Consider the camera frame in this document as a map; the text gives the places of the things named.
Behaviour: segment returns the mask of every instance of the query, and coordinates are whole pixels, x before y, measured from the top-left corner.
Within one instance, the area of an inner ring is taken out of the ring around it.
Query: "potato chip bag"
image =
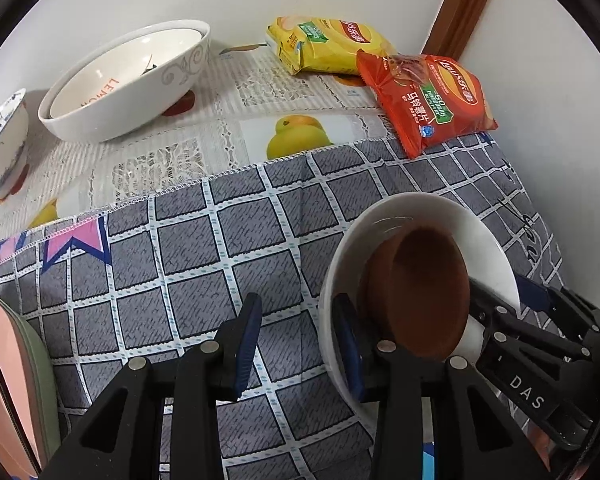
[[[478,78],[449,57],[359,51],[358,70],[409,158],[453,137],[498,127]]]
[[[368,25],[307,16],[276,18],[267,30],[267,44],[292,75],[301,70],[358,74],[357,51],[395,53],[391,43]]]

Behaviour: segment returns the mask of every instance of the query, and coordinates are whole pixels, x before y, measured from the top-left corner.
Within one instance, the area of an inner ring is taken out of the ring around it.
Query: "screw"
[[[132,370],[141,370],[146,364],[146,359],[140,356],[132,357],[131,359],[129,359],[128,364],[129,368],[131,368]]]
[[[218,341],[214,341],[213,339],[210,341],[205,341],[202,343],[202,345],[200,345],[202,353],[205,354],[212,354],[213,352],[216,352],[219,348],[220,345],[218,344]]]
[[[388,341],[387,339],[382,339],[378,341],[378,350],[385,354],[390,354],[395,351],[395,343],[393,341]]]
[[[466,368],[466,359],[464,357],[460,357],[459,355],[454,355],[451,359],[449,359],[449,364],[456,370],[464,370]]]

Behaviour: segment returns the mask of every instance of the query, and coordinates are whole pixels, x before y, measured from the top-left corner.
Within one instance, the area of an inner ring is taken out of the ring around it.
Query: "bowl rim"
[[[387,196],[381,200],[378,200],[377,202],[373,203],[372,205],[370,205],[369,207],[367,207],[362,213],[360,213],[359,216],[357,216],[348,226],[346,232],[344,233],[343,237],[340,239],[338,246],[336,247],[335,252],[333,253],[333,256],[331,258],[330,264],[327,267],[327,271],[324,275],[324,282],[322,284],[322,289],[326,290],[326,284],[327,284],[327,278],[330,276],[330,274],[333,274],[331,271],[331,266],[336,265],[337,262],[339,262],[342,259],[343,253],[344,253],[344,245],[345,242],[347,240],[349,240],[349,238],[351,238],[353,236],[353,232],[355,232],[357,229],[354,227],[355,224],[361,224],[362,223],[362,219],[365,218],[366,216],[371,215],[371,213],[373,211],[375,211],[375,209],[382,207],[385,203],[387,202],[396,202],[397,200],[401,200],[402,198],[404,198],[405,196],[419,196],[419,197],[427,197],[426,200],[446,200],[448,202],[451,202],[454,206],[461,208],[465,211],[468,211],[469,213],[471,213],[473,216],[475,216],[475,219],[480,222],[482,225],[484,225],[484,223],[478,218],[478,216],[471,211],[470,209],[465,208],[464,206],[462,206],[461,204],[450,200],[444,196],[440,196],[440,195],[436,195],[434,193],[428,193],[428,192],[423,192],[423,191],[409,191],[409,192],[404,192],[404,193],[397,193],[395,195],[390,195]],[[498,248],[499,248],[499,253],[502,254],[502,256],[504,257],[505,261],[509,261],[509,259],[507,258],[507,255],[504,251],[504,249],[502,248],[502,246],[498,243],[498,241],[496,240],[495,236],[493,236],[494,240],[496,241]],[[512,277],[512,282],[515,283],[515,278],[514,278],[514,274],[513,274],[513,269],[511,269],[510,264],[509,264],[509,269],[511,272],[511,277]],[[520,313],[520,298],[518,298],[517,300],[517,304],[513,305],[513,307],[515,307],[518,311],[518,313]]]
[[[27,93],[26,88],[21,88],[19,90],[16,90],[7,99],[5,99],[5,101],[0,105],[0,111],[1,111],[6,105],[11,104],[11,101],[15,102],[15,106],[13,107],[13,110],[11,111],[11,113],[9,113],[7,115],[7,120],[4,121],[4,124],[0,124],[0,136],[2,135],[2,132],[4,131],[5,126],[7,124],[9,124],[9,121],[11,121],[11,118],[15,115],[16,110],[18,110],[18,108],[20,108],[20,105],[24,101],[24,97],[25,97],[26,93]]]
[[[90,107],[93,104],[103,101],[104,99],[106,99],[107,96],[109,96],[110,94],[113,93],[113,92],[110,92],[109,94],[104,95],[97,101],[88,103],[87,105],[84,105],[84,106],[81,106],[74,110],[71,110],[70,112],[65,113],[59,117],[51,117],[51,105],[53,104],[56,97],[58,97],[58,94],[60,93],[60,91],[67,85],[67,83],[69,81],[71,81],[72,78],[74,78],[74,76],[76,76],[78,74],[78,72],[80,72],[83,68],[85,68],[91,61],[98,59],[103,54],[106,54],[109,50],[112,50],[112,49],[114,49],[124,43],[127,43],[131,40],[136,40],[137,38],[142,38],[143,36],[153,34],[154,32],[161,32],[163,30],[172,30],[172,29],[176,29],[176,28],[189,28],[189,29],[197,30],[200,34],[202,34],[202,38],[199,41],[197,41],[195,44],[191,45],[187,50],[184,50],[181,53],[179,53],[177,56],[174,56],[170,60],[167,60],[165,63],[163,63],[163,65],[172,62],[176,58],[182,56],[182,54],[191,50],[192,48],[196,48],[199,44],[201,44],[203,41],[205,41],[208,38],[209,34],[211,33],[211,26],[207,22],[203,22],[202,20],[171,20],[168,22],[154,23],[153,25],[147,25],[145,27],[136,28],[136,30],[132,30],[131,32],[123,34],[122,36],[114,38],[113,40],[109,41],[108,43],[105,43],[105,44],[101,45],[100,47],[96,48],[95,50],[92,50],[90,53],[88,53],[86,56],[84,56],[80,61],[78,61],[76,64],[74,64],[69,70],[64,72],[56,80],[56,82],[53,84],[53,86],[46,92],[45,96],[43,97],[42,101],[40,102],[40,106],[38,107],[38,118],[40,119],[40,121],[42,121],[42,123],[46,124],[46,123],[53,123],[60,119],[68,118],[70,116],[73,116],[80,110],[84,110],[85,108]],[[151,75],[152,72],[153,71],[141,74],[137,78],[123,84],[121,87],[119,87],[117,89],[119,90],[120,88],[129,86],[132,83],[136,83],[137,81],[145,78],[145,76]]]

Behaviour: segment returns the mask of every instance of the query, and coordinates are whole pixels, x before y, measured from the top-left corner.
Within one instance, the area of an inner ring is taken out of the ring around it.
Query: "gray plaid tablecloth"
[[[0,297],[46,342],[66,434],[130,357],[182,355],[257,292],[264,318],[248,390],[218,406],[227,478],[366,479],[372,438],[325,372],[318,294],[350,223],[414,190],[474,211],[516,272],[562,283],[554,236],[513,168],[489,137],[470,135],[415,160],[396,139],[364,140],[205,178],[102,214],[111,265],[74,248],[42,272],[43,241],[81,218],[59,221],[0,265]],[[543,314],[522,316],[557,333]],[[171,406],[164,413],[166,480]]]

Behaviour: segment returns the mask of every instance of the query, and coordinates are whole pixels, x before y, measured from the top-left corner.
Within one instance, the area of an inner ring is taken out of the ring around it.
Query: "white bowl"
[[[27,162],[25,93],[24,88],[18,90],[0,106],[0,199],[9,195]]]
[[[327,270],[318,302],[318,341],[331,381],[362,423],[372,431],[378,419],[377,403],[361,404],[349,393],[340,353],[334,345],[331,300],[345,292],[356,304],[358,283],[366,261],[382,241],[410,219],[435,222],[448,229],[462,253],[469,276],[520,311],[516,280],[502,247],[468,209],[441,196],[419,192],[396,194],[366,209],[350,225]],[[453,354],[462,355],[475,364],[482,348],[483,331],[482,325],[469,317]],[[424,425],[430,426],[430,421],[425,420]]]
[[[68,142],[103,142],[134,130],[197,81],[208,61],[209,33],[205,22],[176,20],[111,41],[48,90],[40,121]]]

